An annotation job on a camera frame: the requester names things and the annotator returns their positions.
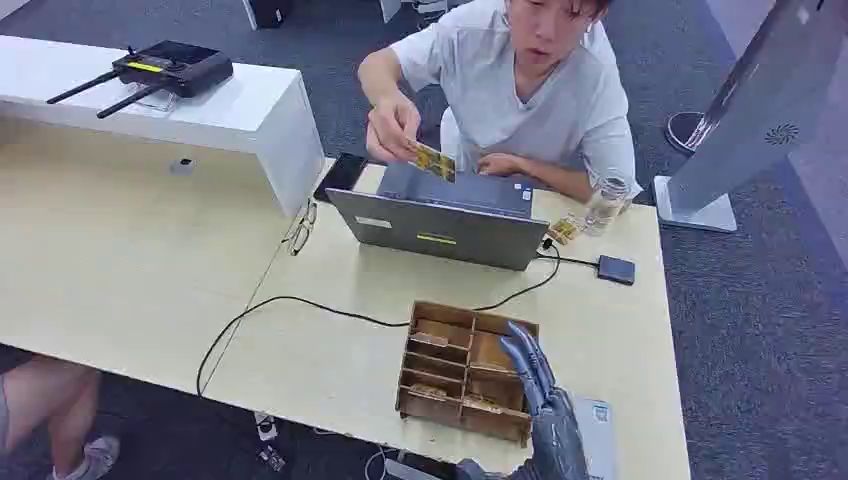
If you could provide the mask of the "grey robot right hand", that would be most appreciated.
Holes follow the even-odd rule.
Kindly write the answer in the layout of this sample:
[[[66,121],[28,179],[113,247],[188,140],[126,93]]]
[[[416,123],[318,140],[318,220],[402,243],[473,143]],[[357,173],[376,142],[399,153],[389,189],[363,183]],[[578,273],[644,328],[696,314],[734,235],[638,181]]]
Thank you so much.
[[[533,454],[512,472],[511,479],[587,479],[589,477],[577,419],[569,395],[556,385],[547,357],[537,340],[510,321],[500,339],[511,359],[531,416]]]

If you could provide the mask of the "person's left hand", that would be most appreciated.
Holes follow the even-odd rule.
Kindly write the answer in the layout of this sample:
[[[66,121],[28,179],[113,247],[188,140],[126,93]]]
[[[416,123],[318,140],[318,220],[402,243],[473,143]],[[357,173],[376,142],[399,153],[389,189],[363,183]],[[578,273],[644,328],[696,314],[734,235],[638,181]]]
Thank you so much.
[[[487,176],[509,177],[526,173],[525,159],[506,153],[491,153],[481,157],[477,173]]]

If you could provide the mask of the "person's right hand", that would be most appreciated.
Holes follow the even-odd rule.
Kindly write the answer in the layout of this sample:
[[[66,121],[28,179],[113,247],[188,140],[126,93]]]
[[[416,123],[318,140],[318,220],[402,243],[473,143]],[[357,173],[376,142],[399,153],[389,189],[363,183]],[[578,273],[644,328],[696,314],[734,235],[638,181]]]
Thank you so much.
[[[381,97],[368,114],[368,152],[382,162],[412,162],[420,122],[417,107],[400,91]]]

